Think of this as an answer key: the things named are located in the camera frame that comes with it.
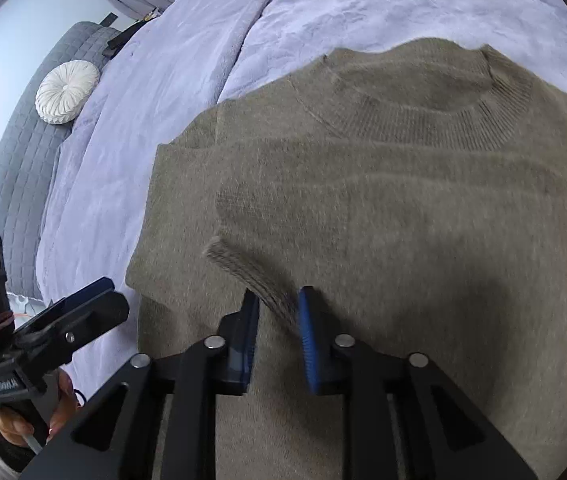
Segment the person's left hand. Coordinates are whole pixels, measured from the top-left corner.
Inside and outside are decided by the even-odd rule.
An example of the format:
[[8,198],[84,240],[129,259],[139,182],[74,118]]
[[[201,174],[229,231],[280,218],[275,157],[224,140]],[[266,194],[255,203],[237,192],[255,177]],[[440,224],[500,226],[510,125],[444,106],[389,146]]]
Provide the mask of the person's left hand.
[[[57,404],[47,419],[47,437],[50,440],[80,409],[70,375],[65,370],[57,372]],[[26,437],[33,437],[44,417],[36,408],[24,408],[16,412],[12,405],[0,404],[0,435],[10,444],[27,448]]]

